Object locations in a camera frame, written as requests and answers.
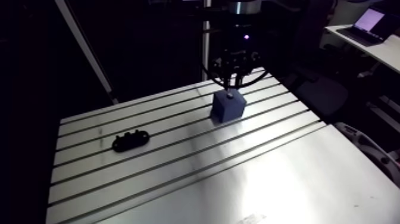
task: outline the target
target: blue block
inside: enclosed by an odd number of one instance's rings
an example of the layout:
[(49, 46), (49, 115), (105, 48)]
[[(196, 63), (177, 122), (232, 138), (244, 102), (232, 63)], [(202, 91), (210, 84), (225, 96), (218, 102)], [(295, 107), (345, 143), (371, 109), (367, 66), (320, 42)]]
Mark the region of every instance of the blue block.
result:
[(242, 117), (247, 102), (238, 90), (231, 89), (230, 93), (233, 98), (229, 98), (225, 90), (214, 93), (211, 109), (212, 119), (224, 123)]

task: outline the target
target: office chair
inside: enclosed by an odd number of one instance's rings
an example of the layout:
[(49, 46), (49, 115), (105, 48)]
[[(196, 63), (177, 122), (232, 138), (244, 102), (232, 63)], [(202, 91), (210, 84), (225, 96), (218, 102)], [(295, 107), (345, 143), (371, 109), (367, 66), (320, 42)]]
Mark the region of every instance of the office chair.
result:
[(308, 1), (285, 58), (286, 78), (283, 80), (284, 85), (328, 122), (333, 122), (333, 116), (348, 99), (347, 89), (328, 77), (321, 62), (330, 60), (329, 54), (335, 54), (319, 47), (333, 3), (333, 0)]

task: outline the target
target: desk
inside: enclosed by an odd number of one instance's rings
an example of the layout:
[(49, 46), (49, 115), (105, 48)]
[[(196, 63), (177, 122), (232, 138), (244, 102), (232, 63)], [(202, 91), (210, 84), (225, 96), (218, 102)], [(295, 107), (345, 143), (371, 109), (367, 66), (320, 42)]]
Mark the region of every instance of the desk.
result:
[(375, 46), (364, 46), (357, 41), (354, 41), (353, 39), (337, 32), (338, 29), (343, 29), (350, 26), (351, 25), (328, 26), (326, 29), (330, 33), (335, 34), (347, 43), (350, 43), (361, 51), (364, 51), (368, 55), (372, 56), (379, 62), (400, 73), (400, 38), (398, 36), (391, 35), (385, 42)]
[[(337, 32), (337, 29), (347, 28), (350, 26), (351, 25), (328, 26), (326, 27), (326, 29), (400, 74), (400, 38), (398, 36), (391, 35), (385, 42), (375, 46), (364, 46), (352, 40), (351, 38), (348, 38), (343, 34)], [(400, 106), (397, 103), (393, 102), (390, 98), (388, 98), (387, 96), (381, 96), (380, 99), (382, 100), (382, 102), (400, 113)], [(398, 123), (395, 119), (393, 119), (378, 106), (370, 102), (369, 105), (372, 112), (377, 114), (388, 125), (390, 125), (392, 128), (400, 133), (400, 123)]]
[[(243, 116), (224, 124), (209, 119), (219, 89), (206, 81), (63, 119), (46, 223), (235, 224), (288, 211), (297, 223), (400, 221), (399, 189), (275, 78), (240, 89)], [(110, 150), (135, 129), (146, 145)]]

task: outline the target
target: black plastic part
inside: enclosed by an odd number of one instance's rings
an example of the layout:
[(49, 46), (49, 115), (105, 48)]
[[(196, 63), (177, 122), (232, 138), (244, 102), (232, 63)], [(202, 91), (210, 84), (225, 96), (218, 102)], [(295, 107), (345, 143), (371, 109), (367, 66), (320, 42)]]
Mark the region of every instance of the black plastic part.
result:
[(150, 135), (144, 130), (136, 130), (134, 133), (126, 132), (124, 136), (117, 135), (112, 142), (112, 149), (117, 153), (122, 153), (145, 145), (149, 142)]

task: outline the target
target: metal pole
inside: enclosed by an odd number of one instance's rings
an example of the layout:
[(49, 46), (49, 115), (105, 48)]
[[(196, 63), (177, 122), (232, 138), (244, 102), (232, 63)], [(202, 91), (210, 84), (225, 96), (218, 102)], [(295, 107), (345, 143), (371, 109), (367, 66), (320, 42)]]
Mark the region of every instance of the metal pole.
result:
[(68, 9), (67, 4), (65, 3), (65, 0), (55, 0), (55, 3), (57, 4), (58, 9), (61, 11), (62, 16), (64, 17), (65, 21), (67, 22), (72, 34), (74, 35), (80, 48), (82, 49), (87, 60), (89, 61), (90, 65), (92, 66), (93, 70), (95, 71), (97, 78), (100, 80), (101, 84), (103, 85), (103, 88), (107, 92), (112, 103), (118, 104), (118, 100), (116, 98), (114, 98), (111, 94), (113, 89), (112, 89), (110, 83), (108, 82), (106, 75), (101, 70), (100, 65), (96, 61), (96, 58), (93, 55), (92, 51), (90, 50), (88, 43), (86, 43), (81, 31), (79, 30), (78, 25), (76, 24), (70, 10)]
[[(211, 0), (204, 0), (204, 7), (210, 7), (211, 6)], [(203, 30), (208, 30), (210, 28), (210, 22), (209, 21), (204, 21), (203, 22)], [(203, 34), (203, 65), (206, 69), (208, 69), (208, 54), (210, 52), (210, 34), (209, 33), (204, 33)], [(203, 81), (207, 80), (207, 74), (202, 71), (202, 76), (201, 79)]]

